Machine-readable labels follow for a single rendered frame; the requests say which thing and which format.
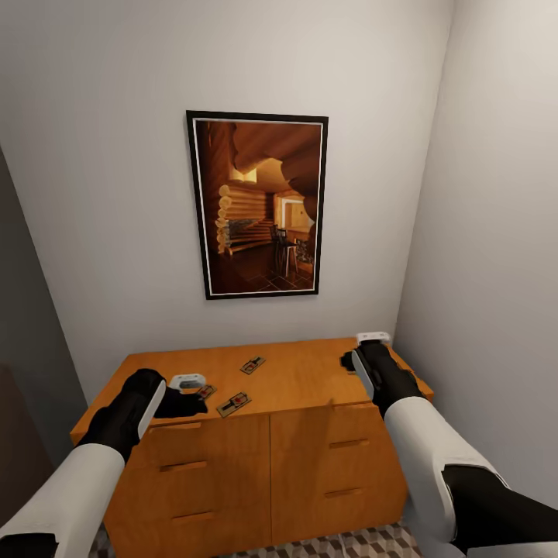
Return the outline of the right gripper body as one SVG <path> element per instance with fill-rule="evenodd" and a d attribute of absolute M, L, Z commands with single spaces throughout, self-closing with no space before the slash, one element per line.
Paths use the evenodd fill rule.
<path fill-rule="evenodd" d="M 353 367 L 352 353 L 353 351 L 344 353 L 344 360 L 346 360 L 346 369 L 351 373 L 355 373 L 356 369 Z"/>

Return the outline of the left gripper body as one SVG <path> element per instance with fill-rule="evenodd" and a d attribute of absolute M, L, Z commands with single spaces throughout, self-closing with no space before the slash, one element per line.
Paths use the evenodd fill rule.
<path fill-rule="evenodd" d="M 198 402 L 197 394 L 184 394 L 176 390 L 174 392 L 174 400 L 171 406 L 163 413 L 154 413 L 154 418 L 177 418 L 184 416 L 195 416 L 196 415 L 196 405 Z"/>

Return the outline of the mousetrap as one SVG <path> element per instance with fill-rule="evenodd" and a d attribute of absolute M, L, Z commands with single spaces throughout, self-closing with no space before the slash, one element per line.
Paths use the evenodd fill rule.
<path fill-rule="evenodd" d="M 246 363 L 240 370 L 247 374 L 252 374 L 257 368 L 259 368 L 266 359 L 260 356 L 254 357 L 249 363 Z"/>
<path fill-rule="evenodd" d="M 242 391 L 230 398 L 228 401 L 225 401 L 221 405 L 217 406 L 216 409 L 223 419 L 227 419 L 228 415 L 236 412 L 238 409 L 242 408 L 251 401 L 251 397 L 245 391 Z"/>
<path fill-rule="evenodd" d="M 201 387 L 201 390 L 196 393 L 198 395 L 198 400 L 207 401 L 207 399 L 210 398 L 213 393 L 217 392 L 217 390 L 218 388 L 206 383 L 206 385 Z"/>

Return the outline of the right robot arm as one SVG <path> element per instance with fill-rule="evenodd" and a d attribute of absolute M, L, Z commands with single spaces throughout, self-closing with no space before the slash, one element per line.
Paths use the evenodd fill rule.
<path fill-rule="evenodd" d="M 379 405 L 421 522 L 467 558 L 558 558 L 558 509 L 514 492 L 443 418 L 386 346 L 356 335 L 340 358 Z"/>

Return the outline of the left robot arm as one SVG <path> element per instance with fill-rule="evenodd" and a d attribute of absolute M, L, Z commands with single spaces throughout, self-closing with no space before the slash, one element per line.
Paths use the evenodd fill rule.
<path fill-rule="evenodd" d="M 197 394 L 183 393 L 205 385 L 201 374 L 176 374 L 169 386 L 150 368 L 129 376 L 57 471 L 0 528 L 0 558 L 88 558 L 132 448 L 151 419 L 207 413 Z"/>

